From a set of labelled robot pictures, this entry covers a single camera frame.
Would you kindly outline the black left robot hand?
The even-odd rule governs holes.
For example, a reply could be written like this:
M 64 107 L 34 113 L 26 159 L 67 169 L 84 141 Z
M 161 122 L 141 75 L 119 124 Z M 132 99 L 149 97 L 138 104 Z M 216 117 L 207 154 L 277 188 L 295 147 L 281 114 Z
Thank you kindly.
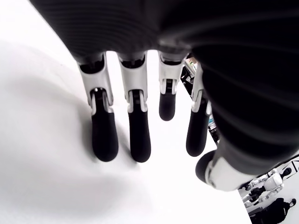
M 68 50 L 189 51 L 221 140 L 202 179 L 231 191 L 299 147 L 296 0 L 34 0 Z

